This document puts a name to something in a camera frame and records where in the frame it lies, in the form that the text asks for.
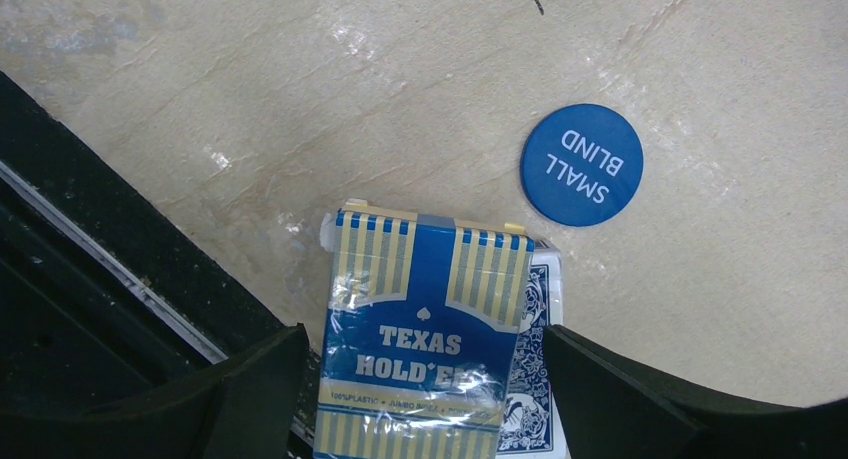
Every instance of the blue disc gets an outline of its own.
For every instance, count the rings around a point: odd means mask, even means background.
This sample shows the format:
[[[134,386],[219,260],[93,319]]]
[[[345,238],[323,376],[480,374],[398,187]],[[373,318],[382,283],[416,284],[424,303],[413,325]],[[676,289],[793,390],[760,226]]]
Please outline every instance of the blue disc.
[[[524,193],[542,214],[592,226],[624,209],[642,180],[639,136],[620,114],[596,104],[553,112],[533,129],[521,155]]]

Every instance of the blue round poker chip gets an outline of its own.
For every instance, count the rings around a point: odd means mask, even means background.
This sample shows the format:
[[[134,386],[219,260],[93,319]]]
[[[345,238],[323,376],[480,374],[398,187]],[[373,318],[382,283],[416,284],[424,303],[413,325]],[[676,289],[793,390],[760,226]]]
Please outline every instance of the blue round poker chip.
[[[575,104],[533,129],[521,156],[524,193],[542,214],[592,226],[618,214],[642,180],[639,136],[612,109]]]

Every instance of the floor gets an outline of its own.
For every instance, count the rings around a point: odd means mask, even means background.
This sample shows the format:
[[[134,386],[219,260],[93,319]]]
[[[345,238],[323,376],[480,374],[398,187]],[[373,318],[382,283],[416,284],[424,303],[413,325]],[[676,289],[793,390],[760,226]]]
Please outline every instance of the floor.
[[[0,68],[321,344],[347,197],[521,222],[566,323],[722,391],[848,394],[848,0],[0,0]],[[594,227],[524,198],[547,113],[639,133]]]

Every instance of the scuffed surface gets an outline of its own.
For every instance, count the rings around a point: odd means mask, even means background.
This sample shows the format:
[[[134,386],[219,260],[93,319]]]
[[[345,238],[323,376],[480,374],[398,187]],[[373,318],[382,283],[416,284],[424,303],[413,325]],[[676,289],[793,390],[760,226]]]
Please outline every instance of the scuffed surface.
[[[0,0],[0,67],[282,320],[321,342],[346,197],[524,222],[569,327],[717,389],[848,394],[848,0]],[[639,132],[619,216],[524,200],[533,125]]]

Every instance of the beige surface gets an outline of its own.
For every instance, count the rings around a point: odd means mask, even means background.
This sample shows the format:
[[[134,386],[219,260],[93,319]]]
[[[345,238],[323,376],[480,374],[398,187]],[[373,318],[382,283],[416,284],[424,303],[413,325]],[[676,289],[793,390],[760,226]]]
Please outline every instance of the beige surface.
[[[787,404],[848,394],[848,0],[0,0],[0,67],[320,343],[348,196],[513,220],[566,255],[567,324]],[[642,186],[557,227],[517,160],[622,112]]]

